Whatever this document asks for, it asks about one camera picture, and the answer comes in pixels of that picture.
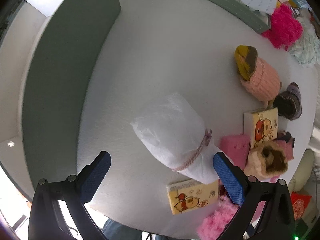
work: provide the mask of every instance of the yellow tissue package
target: yellow tissue package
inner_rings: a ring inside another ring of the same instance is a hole
[[[243,133],[250,136],[251,148],[277,138],[278,108],[243,114]]]
[[[218,201],[219,183],[202,184],[194,179],[167,186],[172,215],[189,212]]]

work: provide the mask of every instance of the cartoon character print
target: cartoon character print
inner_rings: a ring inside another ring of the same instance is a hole
[[[183,211],[195,208],[199,205],[199,198],[192,197],[192,196],[186,196],[184,193],[180,193],[176,198],[179,199],[179,203],[177,203],[174,207],[177,209],[180,213]]]
[[[271,120],[264,119],[264,120],[257,121],[256,130],[255,130],[255,140],[257,142],[263,140],[270,133],[271,133],[271,137],[272,137],[273,130],[272,130],[272,126],[271,126]]]

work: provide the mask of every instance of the blue textured grip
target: blue textured grip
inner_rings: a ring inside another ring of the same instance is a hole
[[[97,192],[103,178],[111,166],[111,156],[106,153],[88,175],[80,188],[80,200],[82,203],[88,203]]]
[[[215,154],[213,157],[213,167],[226,188],[232,202],[241,206],[244,202],[243,188],[219,154]]]

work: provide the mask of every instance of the red package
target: red package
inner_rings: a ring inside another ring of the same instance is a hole
[[[300,195],[295,192],[292,192],[290,198],[293,207],[294,220],[297,220],[302,217],[312,196]]]

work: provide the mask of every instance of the pink braided cord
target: pink braided cord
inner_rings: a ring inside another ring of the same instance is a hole
[[[186,168],[188,168],[196,160],[196,158],[200,155],[204,145],[206,145],[206,146],[209,145],[211,137],[212,137],[212,130],[210,130],[210,132],[208,132],[208,130],[205,129],[204,137],[203,137],[203,139],[202,139],[202,141],[200,143],[200,146],[194,152],[194,154],[183,165],[181,165],[178,168],[172,169],[172,170],[173,171],[183,171]]]

